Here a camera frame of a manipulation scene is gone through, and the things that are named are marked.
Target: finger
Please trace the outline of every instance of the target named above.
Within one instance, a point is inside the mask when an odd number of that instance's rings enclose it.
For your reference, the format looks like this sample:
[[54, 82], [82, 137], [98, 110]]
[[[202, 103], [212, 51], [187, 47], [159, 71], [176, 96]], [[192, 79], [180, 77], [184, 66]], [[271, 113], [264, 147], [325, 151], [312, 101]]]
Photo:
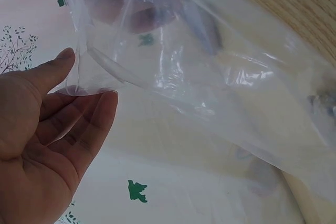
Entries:
[[78, 97], [48, 119], [41, 121], [35, 132], [36, 140], [39, 140], [43, 145], [49, 145], [61, 138], [80, 119], [86, 108], [94, 100], [94, 95]]
[[98, 102], [103, 94], [97, 94], [94, 96], [93, 101], [90, 102], [89, 106], [79, 118], [77, 123], [72, 127], [72, 129], [64, 136], [62, 139], [49, 145], [49, 148], [58, 152], [62, 155], [66, 154], [67, 151], [77, 142], [78, 139], [83, 135], [86, 128], [90, 124], [90, 120], [94, 111], [97, 108]]
[[74, 62], [75, 53], [71, 48], [67, 48], [55, 60], [27, 71], [12, 72], [11, 75], [25, 80], [25, 84], [41, 104], [46, 94], [66, 78]]
[[54, 115], [57, 111], [72, 103], [76, 98], [61, 93], [48, 94], [42, 100], [40, 121]]
[[81, 179], [101, 149], [114, 121], [118, 95], [114, 92], [103, 94], [89, 124], [65, 156], [72, 162]]
[[42, 97], [63, 81], [74, 60], [72, 49], [66, 49], [56, 60], [37, 68], [0, 76], [0, 158], [8, 160], [22, 153], [38, 125]]

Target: green bird print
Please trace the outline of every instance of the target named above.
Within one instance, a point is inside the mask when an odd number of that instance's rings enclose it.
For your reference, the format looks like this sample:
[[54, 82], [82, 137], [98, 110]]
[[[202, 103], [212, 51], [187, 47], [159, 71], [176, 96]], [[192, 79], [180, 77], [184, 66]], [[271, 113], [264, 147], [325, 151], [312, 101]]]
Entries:
[[141, 46], [153, 46], [154, 45], [154, 37], [152, 34], [146, 34], [146, 35], [139, 35], [140, 44]]
[[128, 190], [130, 192], [130, 198], [131, 200], [138, 199], [142, 203], [147, 203], [146, 195], [140, 194], [142, 191], [144, 191], [147, 188], [147, 185], [141, 185], [139, 183], [135, 183], [132, 180], [128, 181]]

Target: plastic bag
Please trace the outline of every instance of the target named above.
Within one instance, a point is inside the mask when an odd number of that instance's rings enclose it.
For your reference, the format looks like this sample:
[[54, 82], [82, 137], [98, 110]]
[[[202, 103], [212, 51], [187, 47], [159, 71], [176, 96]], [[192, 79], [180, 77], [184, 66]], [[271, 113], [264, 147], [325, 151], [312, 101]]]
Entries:
[[336, 72], [284, 24], [245, 0], [67, 3], [69, 94], [131, 83], [336, 202]]

